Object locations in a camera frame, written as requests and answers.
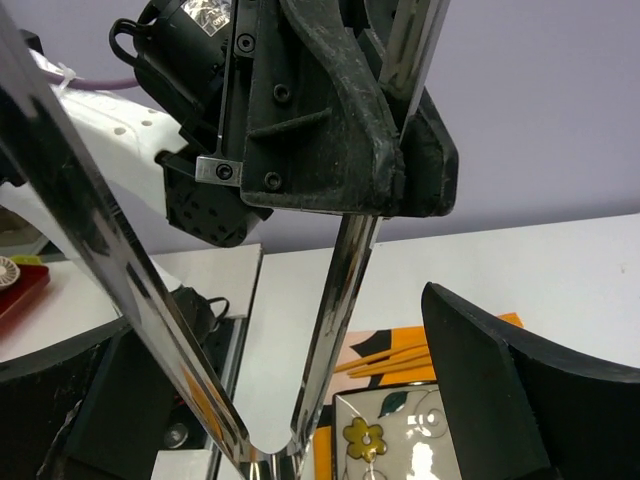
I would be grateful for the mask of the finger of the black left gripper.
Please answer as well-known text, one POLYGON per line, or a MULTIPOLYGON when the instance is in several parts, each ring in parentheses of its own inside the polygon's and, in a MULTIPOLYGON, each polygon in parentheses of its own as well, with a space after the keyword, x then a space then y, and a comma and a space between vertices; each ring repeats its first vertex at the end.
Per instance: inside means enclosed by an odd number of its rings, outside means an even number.
POLYGON ((456 202, 459 155, 428 90, 408 118, 400 146, 404 185, 389 217, 443 217, 456 202))

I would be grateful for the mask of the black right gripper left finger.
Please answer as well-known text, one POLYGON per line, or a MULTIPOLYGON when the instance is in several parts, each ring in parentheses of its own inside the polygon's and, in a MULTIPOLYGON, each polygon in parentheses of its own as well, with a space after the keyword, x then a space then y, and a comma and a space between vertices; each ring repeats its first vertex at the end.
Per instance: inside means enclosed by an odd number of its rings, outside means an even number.
POLYGON ((4 479, 148 479, 174 388, 124 320, 1 365, 4 479))

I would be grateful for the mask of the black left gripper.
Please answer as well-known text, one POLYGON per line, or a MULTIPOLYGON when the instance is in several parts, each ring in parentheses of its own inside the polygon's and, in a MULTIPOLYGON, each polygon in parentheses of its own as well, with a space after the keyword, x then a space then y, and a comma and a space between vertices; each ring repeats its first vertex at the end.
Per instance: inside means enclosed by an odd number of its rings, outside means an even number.
POLYGON ((171 225, 218 247, 279 209, 381 215, 399 132, 337 1, 151 1, 114 55, 178 124, 161 153, 171 225))

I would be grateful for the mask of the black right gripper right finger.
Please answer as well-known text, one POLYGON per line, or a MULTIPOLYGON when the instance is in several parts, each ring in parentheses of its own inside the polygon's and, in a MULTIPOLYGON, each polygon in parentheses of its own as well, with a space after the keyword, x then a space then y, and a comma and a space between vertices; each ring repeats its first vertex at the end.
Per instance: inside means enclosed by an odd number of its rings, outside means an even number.
POLYGON ((639 371, 427 283, 422 317, 464 479, 636 479, 639 371))

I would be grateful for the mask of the stainless steel tongs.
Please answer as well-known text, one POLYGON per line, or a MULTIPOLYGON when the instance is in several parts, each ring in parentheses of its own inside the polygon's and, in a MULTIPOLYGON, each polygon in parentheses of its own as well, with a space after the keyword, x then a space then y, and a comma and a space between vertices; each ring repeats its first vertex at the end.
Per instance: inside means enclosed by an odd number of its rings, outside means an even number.
POLYGON ((246 479, 302 476, 381 219, 343 217, 301 387, 292 437, 276 453, 255 447, 164 281, 133 232, 69 117, 8 14, 1 17, 1 150, 130 321, 218 449, 246 479))

